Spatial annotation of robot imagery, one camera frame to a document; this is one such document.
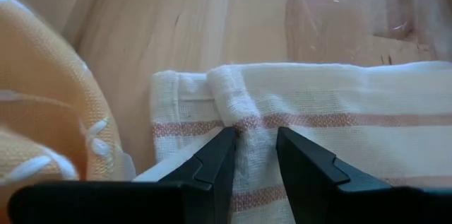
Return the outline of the orange towel with white grid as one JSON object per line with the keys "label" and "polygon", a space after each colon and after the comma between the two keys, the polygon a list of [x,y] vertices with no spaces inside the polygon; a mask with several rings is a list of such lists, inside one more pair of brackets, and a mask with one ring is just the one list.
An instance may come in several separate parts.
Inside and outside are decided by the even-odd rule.
{"label": "orange towel with white grid", "polygon": [[26,185],[135,176],[86,63],[22,0],[0,0],[0,224]]}

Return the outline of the clear plastic bag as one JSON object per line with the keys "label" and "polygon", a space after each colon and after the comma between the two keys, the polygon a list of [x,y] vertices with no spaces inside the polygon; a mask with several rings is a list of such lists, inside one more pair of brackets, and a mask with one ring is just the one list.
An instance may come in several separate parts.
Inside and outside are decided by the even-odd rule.
{"label": "clear plastic bag", "polygon": [[421,0],[287,0],[293,61],[360,66],[433,61]]}

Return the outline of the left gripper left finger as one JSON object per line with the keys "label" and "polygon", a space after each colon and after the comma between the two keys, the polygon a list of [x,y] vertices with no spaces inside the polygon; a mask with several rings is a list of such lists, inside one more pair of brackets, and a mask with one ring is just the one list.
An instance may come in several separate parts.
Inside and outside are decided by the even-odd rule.
{"label": "left gripper left finger", "polygon": [[157,182],[40,182],[8,201],[11,224],[227,224],[237,132],[222,129]]}

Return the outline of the white towel with pink stripes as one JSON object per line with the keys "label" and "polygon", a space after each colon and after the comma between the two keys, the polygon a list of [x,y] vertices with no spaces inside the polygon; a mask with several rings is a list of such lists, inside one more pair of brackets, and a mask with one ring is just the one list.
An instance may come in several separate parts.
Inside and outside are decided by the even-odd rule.
{"label": "white towel with pink stripes", "polygon": [[153,76],[155,182],[222,128],[240,135],[232,224],[295,224],[278,167],[287,126],[392,185],[452,187],[452,63],[227,65]]}

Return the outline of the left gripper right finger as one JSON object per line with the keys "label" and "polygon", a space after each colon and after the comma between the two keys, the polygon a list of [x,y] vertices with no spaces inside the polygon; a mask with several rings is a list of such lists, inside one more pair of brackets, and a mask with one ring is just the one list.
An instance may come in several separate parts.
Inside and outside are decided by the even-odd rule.
{"label": "left gripper right finger", "polygon": [[287,127],[276,151],[296,224],[452,224],[452,188],[393,187]]}

